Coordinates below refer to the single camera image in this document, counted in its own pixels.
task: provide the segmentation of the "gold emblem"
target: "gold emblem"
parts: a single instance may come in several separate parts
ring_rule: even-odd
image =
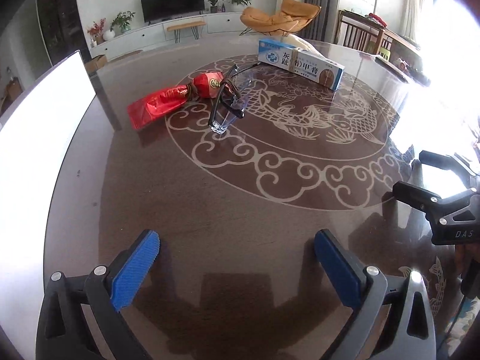
[[[217,79],[211,79],[210,80],[210,86],[212,88],[218,89],[218,88],[220,88],[220,82]]]

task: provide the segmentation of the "blue gripper pad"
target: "blue gripper pad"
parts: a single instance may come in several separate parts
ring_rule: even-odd
[[[342,304],[356,310],[362,305],[361,281],[323,230],[315,235],[315,254]]]
[[[115,311],[129,306],[160,251],[160,238],[153,230],[140,242],[112,280],[110,299]]]

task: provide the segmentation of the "plant pot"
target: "plant pot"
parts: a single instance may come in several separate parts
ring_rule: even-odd
[[[105,33],[103,34],[103,39],[105,41],[111,41],[113,38],[115,38],[115,31],[114,30],[105,31]]]
[[[243,4],[232,4],[232,12],[243,12],[243,10],[246,8],[246,5]]]

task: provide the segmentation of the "eyeglasses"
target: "eyeglasses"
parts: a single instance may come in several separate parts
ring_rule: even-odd
[[[224,75],[208,119],[208,125],[217,134],[223,134],[235,120],[245,116],[245,109],[250,100],[245,91],[253,81],[253,72],[242,73],[259,64],[260,62],[257,62],[242,69],[235,64]]]

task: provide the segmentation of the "red wrapper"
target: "red wrapper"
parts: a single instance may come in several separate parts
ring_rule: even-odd
[[[210,99],[217,97],[221,72],[202,73],[191,84],[162,89],[137,100],[128,106],[127,112],[135,130],[145,127],[184,105],[189,97]]]

